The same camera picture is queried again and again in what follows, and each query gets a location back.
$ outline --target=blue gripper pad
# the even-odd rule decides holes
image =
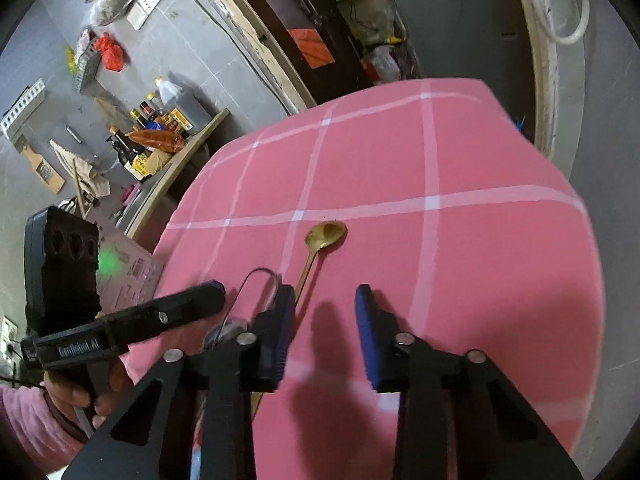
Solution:
[[[256,379],[266,381],[270,386],[255,391],[275,391],[284,377],[293,334],[295,301],[292,286],[281,286],[271,307],[258,314],[252,323],[252,332],[260,339],[260,363]]]
[[[356,322],[360,334],[360,347],[371,386],[379,393],[387,391],[385,381],[394,337],[400,332],[398,320],[390,312],[380,310],[369,285],[356,289]]]

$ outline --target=white hose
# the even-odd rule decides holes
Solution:
[[[543,4],[540,0],[532,0],[533,9],[538,19],[538,23],[540,27],[545,31],[545,34],[551,39],[555,41],[557,44],[561,45],[571,45],[576,41],[580,40],[580,38],[584,35],[584,31],[587,30],[587,24],[589,23],[589,12],[590,12],[590,4],[589,0],[582,0],[582,10],[580,13],[580,22],[578,22],[578,26],[576,29],[569,34],[568,36],[558,36],[552,29],[549,22],[546,20],[546,12],[543,12],[542,7]]]

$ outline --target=pink tablecloth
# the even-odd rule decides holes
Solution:
[[[358,92],[229,143],[180,203],[156,254],[158,295],[268,266],[295,285],[304,235],[340,219],[344,245],[312,279],[285,379],[254,425],[258,478],[388,479],[396,396],[367,383],[353,298],[377,291],[403,328],[484,349],[569,450],[598,371],[604,295],[583,203],[473,80]],[[234,315],[249,319],[259,289]],[[219,319],[132,349],[139,378],[171,347],[197,352]]]

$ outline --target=gold spoon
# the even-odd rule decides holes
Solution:
[[[340,241],[345,234],[347,234],[347,226],[337,221],[316,224],[306,234],[305,244],[309,248],[309,256],[306,259],[305,268],[302,271],[300,280],[296,285],[296,306],[298,306],[298,300],[300,299],[300,295],[302,295],[302,290],[305,288],[306,279],[309,276],[311,266],[314,264],[318,253],[322,249],[330,247]]]

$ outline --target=pink sleeve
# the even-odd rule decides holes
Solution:
[[[82,447],[51,415],[39,388],[0,386],[0,419],[46,474],[68,465]]]

